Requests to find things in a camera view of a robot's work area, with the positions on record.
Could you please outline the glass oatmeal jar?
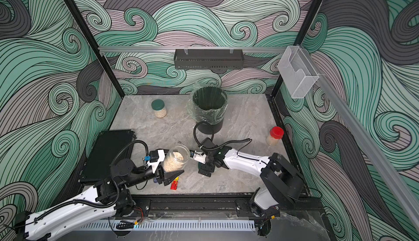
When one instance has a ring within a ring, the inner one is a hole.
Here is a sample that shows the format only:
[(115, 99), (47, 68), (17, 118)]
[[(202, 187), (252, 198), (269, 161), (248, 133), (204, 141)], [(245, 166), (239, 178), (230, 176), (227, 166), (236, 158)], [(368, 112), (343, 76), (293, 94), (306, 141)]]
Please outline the glass oatmeal jar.
[(165, 172), (174, 172), (183, 170), (186, 163), (190, 159), (191, 152), (188, 147), (178, 144), (169, 149), (163, 162), (163, 170)]

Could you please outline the black bin with green liner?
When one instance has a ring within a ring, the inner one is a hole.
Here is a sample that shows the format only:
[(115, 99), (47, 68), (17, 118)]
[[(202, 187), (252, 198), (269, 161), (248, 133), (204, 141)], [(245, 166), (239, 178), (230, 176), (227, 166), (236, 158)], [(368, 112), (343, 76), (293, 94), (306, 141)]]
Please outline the black bin with green liner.
[(211, 125), (201, 124), (197, 128), (200, 132), (210, 135), (218, 133), (224, 122), (224, 115), (228, 106), (228, 96), (224, 90), (216, 86), (197, 86), (191, 93), (187, 103), (188, 113), (199, 122), (207, 122)]

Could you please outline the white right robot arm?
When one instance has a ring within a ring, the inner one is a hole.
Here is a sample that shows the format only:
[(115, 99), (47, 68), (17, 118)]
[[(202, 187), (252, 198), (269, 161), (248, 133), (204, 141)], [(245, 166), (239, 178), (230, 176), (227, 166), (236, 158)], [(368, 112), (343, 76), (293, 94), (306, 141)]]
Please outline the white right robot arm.
[(210, 177), (216, 167), (260, 177), (264, 186), (255, 191), (251, 203), (262, 211), (274, 206), (293, 209), (304, 187), (303, 175), (278, 153), (263, 157), (222, 147), (213, 151), (195, 151), (191, 157), (198, 162), (199, 173), (206, 177)]

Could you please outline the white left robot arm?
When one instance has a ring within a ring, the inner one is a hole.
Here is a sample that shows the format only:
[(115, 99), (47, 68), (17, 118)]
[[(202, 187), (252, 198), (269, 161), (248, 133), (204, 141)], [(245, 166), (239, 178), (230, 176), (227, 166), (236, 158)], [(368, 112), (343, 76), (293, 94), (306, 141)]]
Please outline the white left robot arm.
[(111, 165), (110, 176), (81, 194), (38, 213), (24, 211), (13, 226), (16, 241), (54, 241), (91, 222), (128, 217), (136, 206), (129, 188), (156, 179), (169, 185), (184, 171), (165, 172), (162, 165), (137, 167), (131, 159)]

